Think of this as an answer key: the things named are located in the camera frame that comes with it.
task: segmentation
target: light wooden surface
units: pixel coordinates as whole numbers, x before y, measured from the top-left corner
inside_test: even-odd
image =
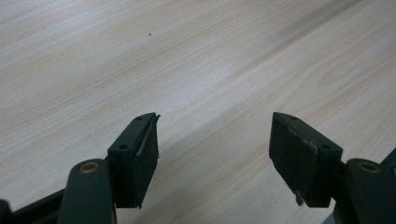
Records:
[[[268,157],[274,111],[382,161],[396,147],[394,0],[0,2],[0,198],[64,188],[132,118],[162,115],[119,223],[321,223]]]

